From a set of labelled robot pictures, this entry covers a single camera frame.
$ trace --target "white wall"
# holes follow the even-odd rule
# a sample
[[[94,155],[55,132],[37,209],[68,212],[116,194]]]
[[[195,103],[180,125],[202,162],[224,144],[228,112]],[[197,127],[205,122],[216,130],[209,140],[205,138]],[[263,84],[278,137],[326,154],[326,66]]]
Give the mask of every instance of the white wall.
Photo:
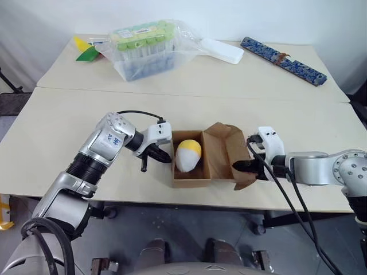
[[[367,77],[367,0],[1,0],[0,66],[32,89],[73,33],[163,18],[218,40],[312,44],[345,92]]]

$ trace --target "brown paper box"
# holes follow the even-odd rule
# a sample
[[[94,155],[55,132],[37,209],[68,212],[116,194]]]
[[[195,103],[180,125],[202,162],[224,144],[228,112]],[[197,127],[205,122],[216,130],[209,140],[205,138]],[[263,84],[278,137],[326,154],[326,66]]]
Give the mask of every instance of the brown paper box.
[[[173,187],[192,188],[208,186],[212,180],[236,183],[241,190],[256,179],[256,174],[235,170],[232,164],[238,160],[250,160],[245,138],[240,129],[217,122],[204,131],[173,131],[174,153],[180,142],[193,139],[201,145],[201,159],[195,169],[183,173],[172,161]]]

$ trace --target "white table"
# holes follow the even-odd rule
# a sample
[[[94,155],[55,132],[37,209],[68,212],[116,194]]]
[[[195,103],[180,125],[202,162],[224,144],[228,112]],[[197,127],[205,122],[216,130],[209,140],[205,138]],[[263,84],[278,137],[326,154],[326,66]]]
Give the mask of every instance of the white table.
[[[239,42],[229,43],[240,46]],[[157,95],[349,102],[312,46],[284,44],[269,44],[269,46],[288,53],[292,58],[324,73],[328,80],[323,85],[315,87],[245,50],[244,57],[238,65],[208,56],[198,56],[170,72],[124,82],[106,58],[100,57],[93,62],[75,61],[80,52],[71,39],[37,86]]]
[[[286,152],[367,150],[367,132],[349,104],[36,88],[0,143],[0,193],[42,196],[104,114],[124,109],[162,115],[173,130],[205,129],[220,121],[248,135],[258,126],[271,125],[283,139]],[[139,130],[155,123],[144,115],[126,117]],[[231,183],[174,189],[171,179],[169,164],[150,160],[148,171],[142,173],[140,159],[123,150],[102,177],[94,199],[289,210],[273,182],[258,180],[241,191],[233,191]],[[285,180],[282,185],[301,210],[291,185]],[[340,189],[300,186],[310,211],[351,212]]]

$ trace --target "yellow and white ball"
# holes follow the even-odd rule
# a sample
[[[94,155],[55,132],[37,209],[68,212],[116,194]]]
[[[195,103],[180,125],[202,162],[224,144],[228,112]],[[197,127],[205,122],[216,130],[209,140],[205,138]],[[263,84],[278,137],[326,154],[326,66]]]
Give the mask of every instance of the yellow and white ball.
[[[176,150],[175,163],[181,172],[189,172],[195,168],[201,158],[201,146],[193,139],[186,139]]]

